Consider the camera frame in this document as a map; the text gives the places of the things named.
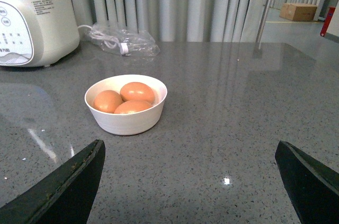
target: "plastic bag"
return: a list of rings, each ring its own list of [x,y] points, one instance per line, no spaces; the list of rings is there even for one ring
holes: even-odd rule
[[[85,38],[98,45],[103,51],[122,56],[156,56],[160,48],[153,37],[146,30],[127,30],[109,21],[95,23],[92,27],[80,25],[78,28],[87,27]]]

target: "red object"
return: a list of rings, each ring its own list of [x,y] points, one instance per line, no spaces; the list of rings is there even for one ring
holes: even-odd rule
[[[327,17],[325,19],[322,31],[320,32],[320,36],[322,36],[322,37],[325,36],[327,28],[328,28],[328,25],[329,25],[329,23],[330,23],[330,21],[332,19],[334,11],[335,11],[335,7],[329,7],[329,10],[328,10],[328,13],[327,13]]]

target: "white kitchen appliance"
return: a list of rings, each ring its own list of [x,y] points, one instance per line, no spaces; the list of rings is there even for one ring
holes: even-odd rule
[[[78,45],[71,0],[0,0],[0,66],[49,66]]]

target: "floor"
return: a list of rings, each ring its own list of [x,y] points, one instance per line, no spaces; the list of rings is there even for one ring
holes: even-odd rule
[[[339,73],[339,43],[320,36],[323,22],[292,22],[269,9],[262,42],[285,42]]]

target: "curtain fold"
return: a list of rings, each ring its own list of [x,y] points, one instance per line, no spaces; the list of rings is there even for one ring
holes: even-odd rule
[[[89,0],[90,9],[75,2],[74,10],[78,24],[109,20],[147,30],[159,41],[254,42],[261,1]]]

